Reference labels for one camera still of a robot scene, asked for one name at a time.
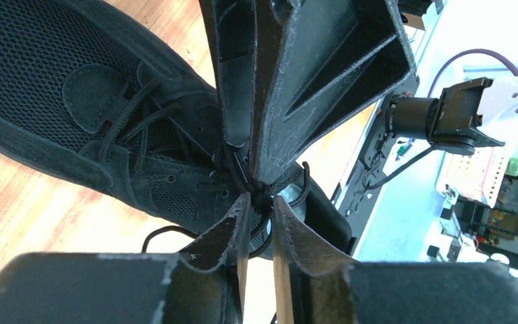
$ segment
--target wooden table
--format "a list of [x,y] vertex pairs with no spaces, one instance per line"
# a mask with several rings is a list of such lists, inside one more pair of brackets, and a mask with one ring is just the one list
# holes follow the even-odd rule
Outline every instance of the wooden table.
[[[165,40],[214,84],[197,0],[109,0]],[[330,197],[368,122],[366,109],[311,146],[299,159]],[[168,225],[114,198],[34,171],[0,155],[0,270],[30,251],[138,252],[145,236]],[[153,240],[151,248],[175,252],[189,243],[180,234]],[[268,323],[275,311],[272,263],[250,261],[246,323]]]

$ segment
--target blue floor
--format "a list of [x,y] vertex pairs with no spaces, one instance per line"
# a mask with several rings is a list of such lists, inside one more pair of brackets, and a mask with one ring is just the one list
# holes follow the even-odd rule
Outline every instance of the blue floor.
[[[415,155],[428,147],[417,143]],[[443,153],[432,152],[392,179],[383,189],[356,248],[359,261],[418,261],[432,221],[442,211],[435,183]]]

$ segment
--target purple cable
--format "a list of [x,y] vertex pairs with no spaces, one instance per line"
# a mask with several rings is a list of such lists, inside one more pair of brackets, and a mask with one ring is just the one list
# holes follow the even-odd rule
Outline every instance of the purple cable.
[[467,51],[463,51],[461,53],[456,54],[454,57],[449,59],[444,64],[444,66],[442,66],[442,68],[440,69],[440,71],[438,72],[436,77],[434,78],[434,81],[432,82],[432,86],[430,87],[430,91],[428,91],[428,98],[430,98],[430,96],[432,96],[432,92],[434,92],[434,88],[436,87],[436,84],[438,83],[438,79],[440,79],[440,77],[442,76],[442,73],[444,73],[444,71],[450,66],[450,64],[452,64],[456,59],[458,59],[458,58],[460,58],[462,56],[469,55],[469,54],[485,54],[485,55],[489,55],[489,56],[497,59],[501,63],[503,63],[503,65],[505,65],[505,67],[509,71],[511,71],[511,73],[513,73],[514,76],[518,76],[518,68],[517,68],[517,66],[515,66],[515,64],[511,63],[511,61],[509,61],[505,56],[501,55],[500,53],[491,51],[490,49],[468,49]]

